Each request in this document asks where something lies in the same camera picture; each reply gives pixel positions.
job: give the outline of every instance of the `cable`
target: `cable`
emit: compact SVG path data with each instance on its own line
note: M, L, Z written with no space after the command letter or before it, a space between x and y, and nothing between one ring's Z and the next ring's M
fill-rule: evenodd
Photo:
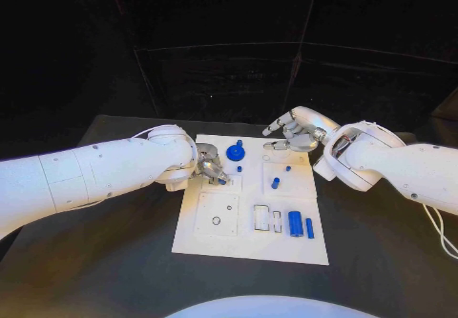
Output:
M94 206L94 205L103 203L104 201L106 201L106 199L104 199L104 200L100 200L100 201L97 201L97 202L94 202L94 203L91 203L91 204L81 205L80 207L74 207L74 208L71 208L71 209L68 209L68 210L65 210L65 211L80 210L80 209L83 209L83 208L86 208L86 207L91 207L91 206Z
M150 128L150 129L146 129L143 132L137 133L132 138L136 138L142 134L147 133L149 131L153 131L156 128L166 127L166 126L173 126L173 125L160 125L160 126L156 126L156 127Z
M441 213L440 213L440 211L437 210L437 208L434 207L434 211L437 212L437 217L440 218L440 225L441 225L441 229L440 229L440 227L437 226L437 222L436 222L436 220L434 220L434 218L433 218L433 216L431 216L431 213L430 213L430 210L428 210L427 205L424 204L423 207L424 207L425 212L427 212L427 214L428 214L428 216L430 216L430 219L431 219L433 225L434 225L434 227L436 227L436 229L437 229L437 232L440 233L441 245L443 245L444 251L447 252L447 254L448 254L453 258L456 258L456 259L458 260L458 256L457 256L457 255L453 255L453 253L448 251L447 246L446 246L446 243L444 243L444 241L446 241L446 242L448 243L450 247L454 249L456 253L458 254L458 249L457 249L457 247L451 244L451 241L447 239L447 237L446 237L446 235L444 235L444 220L443 220Z

